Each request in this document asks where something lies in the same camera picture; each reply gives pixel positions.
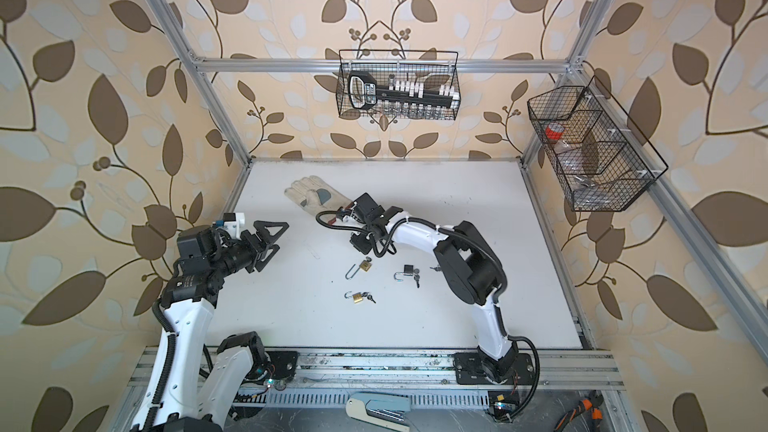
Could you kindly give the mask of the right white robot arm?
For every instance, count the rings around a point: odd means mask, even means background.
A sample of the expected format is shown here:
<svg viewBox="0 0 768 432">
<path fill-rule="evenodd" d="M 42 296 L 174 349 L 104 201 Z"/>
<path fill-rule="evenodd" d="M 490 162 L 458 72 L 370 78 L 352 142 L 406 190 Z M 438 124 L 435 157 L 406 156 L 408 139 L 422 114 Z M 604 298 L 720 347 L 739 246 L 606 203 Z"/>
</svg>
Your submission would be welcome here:
<svg viewBox="0 0 768 432">
<path fill-rule="evenodd" d="M 458 383 L 538 384 L 538 350 L 531 339 L 508 333 L 500 307 L 508 279 L 474 224 L 437 225 L 399 207 L 385 209 L 367 193 L 346 207 L 317 212 L 315 220 L 325 228 L 349 232 L 350 243 L 364 255 L 382 258 L 406 246 L 434 256 L 451 292 L 471 307 L 476 329 L 476 349 L 454 355 Z"/>
</svg>

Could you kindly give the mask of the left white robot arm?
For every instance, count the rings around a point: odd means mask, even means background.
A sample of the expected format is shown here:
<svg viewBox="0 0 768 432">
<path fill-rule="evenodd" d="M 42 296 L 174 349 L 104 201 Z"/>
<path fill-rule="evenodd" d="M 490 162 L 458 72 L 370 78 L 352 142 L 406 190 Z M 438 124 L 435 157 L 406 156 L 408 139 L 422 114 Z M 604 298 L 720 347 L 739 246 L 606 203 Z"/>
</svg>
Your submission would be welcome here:
<svg viewBox="0 0 768 432">
<path fill-rule="evenodd" d="M 205 344 L 226 278 L 263 271 L 288 228 L 256 221 L 246 229 L 242 215 L 228 213 L 179 233 L 172 277 L 152 305 L 162 335 L 131 430 L 220 431 L 242 386 L 267 392 L 294 378 L 297 352 L 269 353 L 255 331 L 225 338 L 214 352 Z"/>
</svg>

